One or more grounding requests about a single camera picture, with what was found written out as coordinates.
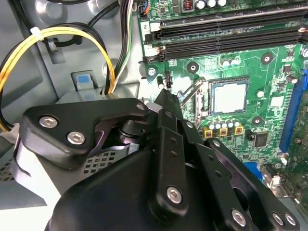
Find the black ram slot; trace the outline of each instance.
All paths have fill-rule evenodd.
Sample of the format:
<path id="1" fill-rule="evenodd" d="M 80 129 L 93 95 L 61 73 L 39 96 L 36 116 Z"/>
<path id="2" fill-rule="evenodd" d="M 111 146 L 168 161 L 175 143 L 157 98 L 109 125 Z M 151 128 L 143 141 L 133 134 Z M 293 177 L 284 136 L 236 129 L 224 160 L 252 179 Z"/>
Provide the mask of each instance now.
<path id="1" fill-rule="evenodd" d="M 277 38 L 277 39 L 269 39 L 263 41 L 251 41 L 251 42 L 243 42 L 240 44 L 231 45 L 220 45 L 208 48 L 195 49 L 190 51 L 173 51 L 173 52 L 162 52 L 163 61 L 170 59 L 178 59 L 178 58 L 187 58 L 187 57 L 197 57 L 203 55 L 211 55 L 211 54 L 220 54 L 227 52 L 236 52 L 236 51 L 245 51 L 251 49 L 260 49 L 266 47 L 277 47 L 284 46 L 290 44 L 297 44 L 298 36 L 290 37 L 288 39 L 285 38 Z"/>
<path id="2" fill-rule="evenodd" d="M 258 13 L 263 14 L 280 14 L 281 12 L 296 12 L 298 10 L 302 10 L 302 8 L 307 8 L 307 1 L 297 1 L 297 2 L 290 2 L 290 3 L 283 3 L 271 6 L 263 6 L 258 7 Z M 191 17 L 182 17 L 182 18 L 175 18 L 175 19 L 166 19 L 161 22 L 162 28 L 168 27 L 180 27 L 186 26 L 187 24 L 203 24 L 208 23 L 211 21 L 217 20 L 228 20 L 230 17 L 251 17 L 255 16 L 256 10 L 253 8 L 249 9 L 240 9 L 228 12 L 218 12 L 218 13 L 211 13 L 206 15 L 198 15 L 198 16 L 191 16 Z"/>
<path id="3" fill-rule="evenodd" d="M 231 35 L 224 37 L 214 37 L 209 39 L 200 39 L 200 40 L 191 40 L 185 42 L 175 42 L 175 43 L 167 43 L 164 46 L 166 47 L 166 51 L 189 51 L 191 49 L 200 49 L 206 47 L 218 46 L 220 44 L 237 44 L 243 42 L 250 42 L 252 39 L 254 41 L 262 41 L 264 39 L 278 39 L 281 38 L 282 35 L 285 39 L 289 37 L 297 37 L 299 36 L 299 32 L 296 28 L 288 28 L 277 31 L 261 31 L 261 32 L 251 32 L 239 35 Z"/>
<path id="4" fill-rule="evenodd" d="M 279 13 L 275 15 L 256 16 L 245 19 L 236 19 L 231 21 L 215 22 L 208 24 L 182 26 L 177 28 L 165 28 L 158 32 L 157 39 L 166 39 L 179 36 L 200 35 L 204 33 L 226 31 L 237 28 L 248 28 L 253 26 L 266 26 L 290 21 L 303 20 L 307 16 L 307 11 L 293 13 Z"/>

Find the screw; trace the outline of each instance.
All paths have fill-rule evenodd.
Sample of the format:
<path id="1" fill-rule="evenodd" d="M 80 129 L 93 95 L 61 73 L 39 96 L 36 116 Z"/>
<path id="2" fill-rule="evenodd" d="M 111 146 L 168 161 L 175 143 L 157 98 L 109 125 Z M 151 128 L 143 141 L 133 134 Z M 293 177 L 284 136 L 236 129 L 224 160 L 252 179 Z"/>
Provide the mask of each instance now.
<path id="1" fill-rule="evenodd" d="M 281 226 L 283 226 L 283 220 L 280 218 L 280 216 L 278 216 L 277 213 L 273 213 L 273 217 L 275 219 L 275 221 L 280 224 Z"/>
<path id="2" fill-rule="evenodd" d="M 191 122 L 186 123 L 188 127 L 193 128 L 193 124 Z"/>
<path id="3" fill-rule="evenodd" d="M 280 169 L 280 168 L 281 168 L 281 164 L 280 163 L 275 164 L 275 169 Z"/>
<path id="4" fill-rule="evenodd" d="M 236 209 L 231 211 L 233 219 L 238 223 L 240 226 L 245 227 L 246 226 L 246 220 L 244 216 L 241 214 L 241 212 L 237 211 Z"/>
<path id="5" fill-rule="evenodd" d="M 217 146 L 220 147 L 220 143 L 218 141 L 213 141 L 213 143 Z"/>
<path id="6" fill-rule="evenodd" d="M 85 142 L 85 136 L 77 131 L 72 131 L 67 135 L 67 140 L 75 145 L 81 145 Z"/>
<path id="7" fill-rule="evenodd" d="M 293 219 L 293 217 L 291 217 L 289 214 L 285 214 L 285 218 L 287 218 L 287 221 L 291 224 L 291 225 L 293 225 L 293 226 L 295 226 L 296 225 L 296 223 L 295 223 L 295 220 Z"/>
<path id="8" fill-rule="evenodd" d="M 138 107 L 140 110 L 143 110 L 143 111 L 144 111 L 144 106 L 143 106 L 143 105 L 137 104 L 137 107 Z"/>
<path id="9" fill-rule="evenodd" d="M 174 187 L 169 187 L 167 188 L 167 196 L 170 201 L 172 201 L 175 204 L 179 204 L 182 202 L 182 195 L 179 192 L 178 189 Z"/>
<path id="10" fill-rule="evenodd" d="M 154 68 L 149 68 L 149 70 L 148 70 L 148 75 L 153 76 L 153 75 L 155 75 L 155 74 L 156 74 L 155 69 L 154 69 Z"/>
<path id="11" fill-rule="evenodd" d="M 302 140 L 301 140 L 300 138 L 295 138 L 295 143 L 301 144 L 301 143 L 302 143 Z"/>
<path id="12" fill-rule="evenodd" d="M 54 128 L 58 125 L 58 121 L 51 116 L 44 116 L 39 119 L 39 124 L 45 128 Z"/>

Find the green circuit board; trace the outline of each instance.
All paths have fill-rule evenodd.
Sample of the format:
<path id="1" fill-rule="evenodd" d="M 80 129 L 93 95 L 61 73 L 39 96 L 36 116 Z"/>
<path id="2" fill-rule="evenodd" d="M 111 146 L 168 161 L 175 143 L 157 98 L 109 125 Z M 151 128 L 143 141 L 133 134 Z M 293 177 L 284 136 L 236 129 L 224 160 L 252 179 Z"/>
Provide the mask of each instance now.
<path id="1" fill-rule="evenodd" d="M 283 28 L 297 28 L 305 23 L 304 20 L 291 20 L 288 23 L 274 25 L 265 23 L 253 27 L 245 27 L 243 24 L 240 28 L 223 32 L 218 30 L 148 40 L 145 35 L 152 32 L 150 30 L 152 23 L 172 23 L 174 20 L 179 24 L 172 27 L 181 28 L 181 22 L 187 23 L 190 18 L 200 15 L 219 15 L 230 12 L 232 17 L 232 14 L 238 10 L 244 13 L 256 13 L 259 7 L 277 7 L 279 4 L 286 3 L 298 7 L 298 3 L 303 4 L 303 1 L 229 0 L 222 8 L 204 8 L 202 11 L 194 10 L 185 13 L 181 10 L 183 0 L 150 0 L 149 3 L 149 13 L 142 15 L 140 11 L 138 15 L 144 56 L 147 56 L 146 50 L 149 46 L 164 50 L 165 44 L 180 44 L 182 41 L 194 43 L 204 38 L 259 33 L 259 31 L 272 29 L 279 31 Z M 142 9 L 142 5 L 143 3 L 138 5 L 139 10 Z M 165 89 L 178 95 L 182 102 L 186 95 L 182 96 L 180 93 L 194 82 L 202 81 L 198 92 L 182 107 L 184 118 L 195 123 L 204 139 L 219 138 L 243 162 L 277 163 L 280 162 L 279 144 L 294 87 L 294 83 L 291 83 L 291 80 L 287 81 L 287 77 L 291 76 L 295 80 L 302 77 L 304 67 L 302 52 L 301 44 L 276 47 L 272 45 L 268 48 L 218 52 L 213 55 L 148 63 L 144 67 L 150 86 L 150 100 L 154 101 L 164 86 Z M 166 82 L 167 76 L 171 79 L 171 83 L 170 80 L 168 80 L 169 83 Z M 233 126 L 219 126 L 226 123 Z"/>
<path id="2" fill-rule="evenodd" d="M 222 113 L 219 115 L 208 115 L 203 119 L 201 129 L 207 128 L 209 121 L 219 122 L 236 119 L 241 123 L 244 130 L 240 135 L 234 134 L 235 128 L 229 128 L 227 136 L 220 137 L 219 129 L 213 130 L 212 137 L 220 138 L 237 157 L 243 161 L 258 161 L 261 163 L 276 162 L 279 150 L 279 142 L 282 129 L 292 95 L 293 85 L 285 81 L 286 75 L 292 73 L 296 78 L 301 78 L 303 60 L 300 56 L 302 46 L 283 46 L 255 51 L 241 51 L 222 55 L 205 56 L 190 59 L 173 60 L 163 63 L 155 63 L 148 66 L 156 72 L 155 77 L 148 76 L 151 100 L 153 101 L 160 92 L 157 86 L 157 77 L 162 76 L 169 70 L 173 76 L 173 87 L 170 89 L 173 94 L 180 90 L 186 90 L 199 77 L 204 77 L 204 92 L 208 92 L 208 83 L 214 80 L 242 81 L 247 79 L 248 86 L 245 99 L 245 110 L 236 113 Z M 262 64 L 264 54 L 271 53 L 272 61 L 269 64 Z M 222 66 L 225 60 L 237 60 L 238 65 Z M 187 67 L 194 62 L 199 65 L 199 70 L 191 74 Z M 284 72 L 285 66 L 291 68 L 289 73 Z M 264 92 L 259 98 L 257 93 Z M 232 97 L 231 92 L 226 92 L 223 97 Z M 208 111 L 209 94 L 205 93 L 203 98 L 203 109 Z M 194 122 L 195 107 L 193 100 L 190 100 L 183 108 L 183 115 L 186 119 Z M 257 133 L 268 133 L 267 142 L 262 147 L 255 147 L 254 142 L 246 138 L 245 131 L 251 130 Z"/>
<path id="3" fill-rule="evenodd" d="M 195 15 L 207 15 L 212 13 L 230 12 L 239 9 L 251 9 L 264 6 L 275 6 L 284 3 L 301 3 L 302 0 L 227 0 L 224 7 L 204 8 L 202 11 L 194 12 L 182 11 L 180 0 L 150 0 L 150 20 L 151 22 L 160 21 L 173 17 L 187 17 Z"/>
<path id="4" fill-rule="evenodd" d="M 308 90 L 303 93 L 288 149 L 289 160 L 282 170 L 285 186 L 308 213 Z"/>

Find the yellow wire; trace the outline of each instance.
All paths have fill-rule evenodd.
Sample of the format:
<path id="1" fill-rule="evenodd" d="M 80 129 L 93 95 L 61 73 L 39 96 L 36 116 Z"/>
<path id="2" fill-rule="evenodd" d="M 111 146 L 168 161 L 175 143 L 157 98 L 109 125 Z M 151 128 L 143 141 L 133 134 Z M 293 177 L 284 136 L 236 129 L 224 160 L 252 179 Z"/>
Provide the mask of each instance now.
<path id="1" fill-rule="evenodd" d="M 114 86 L 114 84 L 115 84 L 115 73 L 114 73 L 114 70 L 113 70 L 112 63 L 111 63 L 106 51 L 101 47 L 101 45 L 91 35 L 83 32 L 79 29 L 70 28 L 70 27 L 62 27 L 62 26 L 51 27 L 51 28 L 41 30 L 41 33 L 42 33 L 42 36 L 44 38 L 49 37 L 49 36 L 54 36 L 54 35 L 70 34 L 70 35 L 79 35 L 79 36 L 82 36 L 82 37 L 85 37 L 85 38 L 88 38 L 89 40 L 91 40 L 99 48 L 99 50 L 102 52 L 103 56 L 105 57 L 106 62 L 107 62 L 107 66 L 110 70 L 110 83 L 111 83 L 111 86 Z M 11 71 L 15 67 L 18 60 L 33 44 L 35 44 L 38 41 L 39 40 L 34 35 L 31 35 L 27 39 L 25 39 L 21 44 L 19 44 L 18 47 L 14 50 L 14 52 L 11 54 L 8 61 L 4 65 L 2 71 L 0 72 L 0 80 L 1 80 L 1 82 L 0 82 L 0 92 L 3 89 L 3 86 L 4 86 L 7 78 L 9 77 Z M 112 87 L 110 87 L 108 94 L 110 94 L 111 91 L 112 91 Z"/>

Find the metal mesh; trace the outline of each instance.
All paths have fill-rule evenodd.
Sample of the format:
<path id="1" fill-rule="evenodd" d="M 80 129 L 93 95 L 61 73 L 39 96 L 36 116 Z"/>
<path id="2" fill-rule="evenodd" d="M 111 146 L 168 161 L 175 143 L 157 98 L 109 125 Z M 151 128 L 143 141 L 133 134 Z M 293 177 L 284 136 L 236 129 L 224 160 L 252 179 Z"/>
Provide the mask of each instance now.
<path id="1" fill-rule="evenodd" d="M 115 161 L 122 159 L 128 154 L 127 150 L 109 151 L 105 153 L 98 154 L 95 157 L 87 159 L 84 165 L 84 174 L 94 174 L 100 169 L 103 169 Z"/>
<path id="2" fill-rule="evenodd" d="M 14 180 L 14 177 L 10 172 L 10 163 L 11 160 L 9 160 L 9 162 L 4 166 L 0 167 L 0 182 Z"/>

